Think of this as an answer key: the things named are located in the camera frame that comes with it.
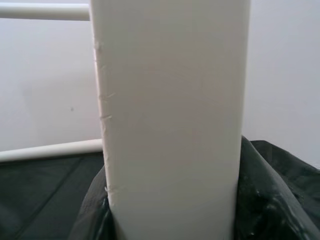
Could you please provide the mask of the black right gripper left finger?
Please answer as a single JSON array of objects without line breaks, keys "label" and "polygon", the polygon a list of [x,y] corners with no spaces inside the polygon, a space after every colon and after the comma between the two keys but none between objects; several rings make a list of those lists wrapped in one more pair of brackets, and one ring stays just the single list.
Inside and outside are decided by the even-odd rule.
[{"label": "black right gripper left finger", "polygon": [[105,168],[93,178],[74,222],[75,240],[116,240]]}]

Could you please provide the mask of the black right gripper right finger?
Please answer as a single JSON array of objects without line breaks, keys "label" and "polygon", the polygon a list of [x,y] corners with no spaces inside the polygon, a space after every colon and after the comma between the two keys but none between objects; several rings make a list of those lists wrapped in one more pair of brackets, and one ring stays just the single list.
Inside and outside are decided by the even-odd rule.
[{"label": "black right gripper right finger", "polygon": [[319,169],[270,142],[243,137],[234,239],[319,238]]}]

